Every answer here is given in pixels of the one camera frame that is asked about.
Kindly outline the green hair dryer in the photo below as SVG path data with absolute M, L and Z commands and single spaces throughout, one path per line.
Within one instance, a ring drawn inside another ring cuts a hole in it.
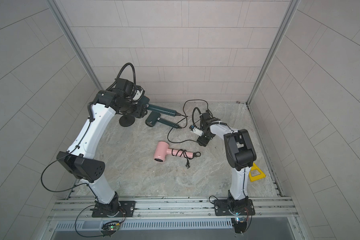
M 161 117 L 161 114 L 157 112 L 151 112 L 150 115 L 147 117 L 145 123 L 148 127 L 154 127 L 157 123 L 161 123 L 174 129 L 182 128 L 179 124 L 163 119 Z
M 164 115 L 168 115 L 168 116 L 172 116 L 172 117 L 182 116 L 182 114 L 178 113 L 175 110 L 150 104 L 150 99 L 147 98 L 146 96 L 144 96 L 139 101 L 139 103 L 141 103 L 143 105 L 144 109 L 146 109 L 148 111 L 152 111 L 152 112 L 156 112 L 156 113 L 160 113 L 160 114 L 164 114 Z

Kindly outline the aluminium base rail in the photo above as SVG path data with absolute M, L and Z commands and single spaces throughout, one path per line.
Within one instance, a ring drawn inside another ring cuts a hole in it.
M 121 207 L 127 212 L 127 220 L 148 219 L 201 219 L 201 218 L 252 218 L 297 217 L 298 211 L 290 197 L 253 198 L 252 203 L 239 214 L 230 212 L 228 206 L 217 203 L 213 197 L 169 198 L 141 197 L 120 198 Z M 48 214 L 48 220 L 92 219 L 94 201 L 89 197 L 72 197 L 58 200 Z

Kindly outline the black microphone stand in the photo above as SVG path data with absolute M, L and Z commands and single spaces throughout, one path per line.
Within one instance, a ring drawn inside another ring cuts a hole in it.
M 123 115 L 120 119 L 119 119 L 119 124 L 122 127 L 130 127 L 135 123 L 136 118 L 132 115 Z

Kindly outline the pink hair dryer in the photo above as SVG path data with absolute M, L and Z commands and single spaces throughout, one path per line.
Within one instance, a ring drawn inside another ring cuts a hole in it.
M 201 154 L 199 152 L 192 153 L 192 152 L 187 152 L 186 150 L 171 149 L 168 143 L 163 141 L 158 142 L 154 153 L 154 160 L 157 162 L 164 162 L 166 160 L 167 155 L 171 155 L 173 157 L 179 157 L 179 158 L 183 157 L 188 160 L 191 160 L 193 158 L 198 158 Z

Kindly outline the yellow sticker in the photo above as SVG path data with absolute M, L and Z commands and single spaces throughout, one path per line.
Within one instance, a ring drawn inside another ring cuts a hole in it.
M 249 178 L 251 182 L 255 182 L 261 179 L 264 179 L 266 174 L 255 164 L 251 167 Z

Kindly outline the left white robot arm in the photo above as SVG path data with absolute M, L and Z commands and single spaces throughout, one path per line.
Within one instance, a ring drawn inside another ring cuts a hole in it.
M 135 106 L 118 92 L 99 91 L 87 105 L 89 117 L 76 140 L 66 152 L 57 155 L 57 161 L 94 194 L 93 217 L 114 217 L 121 211 L 119 196 L 104 175 L 105 163 L 94 156 L 111 119 L 121 109 Z

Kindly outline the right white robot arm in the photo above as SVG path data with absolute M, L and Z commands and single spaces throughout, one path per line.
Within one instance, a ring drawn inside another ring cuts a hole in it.
M 249 132 L 246 129 L 236 130 L 212 116 L 210 111 L 200 115 L 201 133 L 197 143 L 205 147 L 213 137 L 224 141 L 227 161 L 232 168 L 232 182 L 227 198 L 228 209 L 233 215 L 255 214 L 253 204 L 247 193 L 250 171 L 257 159 Z

